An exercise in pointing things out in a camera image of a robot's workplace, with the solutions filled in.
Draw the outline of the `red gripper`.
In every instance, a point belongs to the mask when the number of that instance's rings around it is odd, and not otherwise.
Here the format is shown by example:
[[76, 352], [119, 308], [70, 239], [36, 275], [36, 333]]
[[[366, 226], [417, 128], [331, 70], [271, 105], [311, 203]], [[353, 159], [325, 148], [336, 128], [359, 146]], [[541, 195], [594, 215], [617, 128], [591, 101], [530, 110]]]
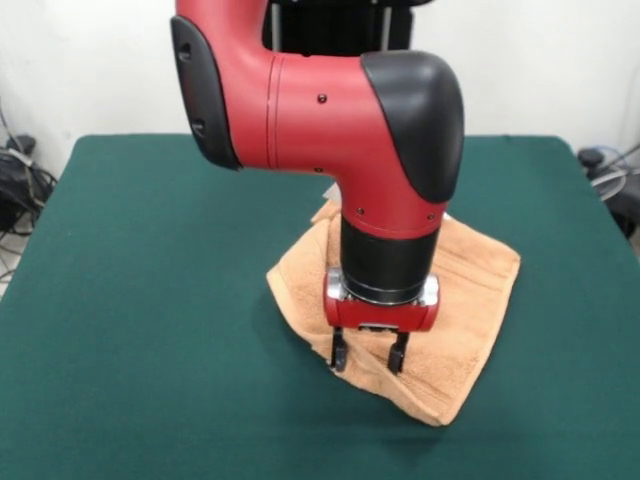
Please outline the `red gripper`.
[[333, 328], [330, 367], [343, 372], [348, 360], [348, 344], [343, 328], [393, 330], [398, 332], [387, 359], [387, 368], [393, 375], [402, 372], [406, 349], [412, 332], [429, 331], [438, 315], [440, 282], [429, 274], [418, 296], [398, 305], [379, 305], [356, 297], [343, 281], [340, 267], [329, 267], [323, 285], [323, 307], [327, 323]]

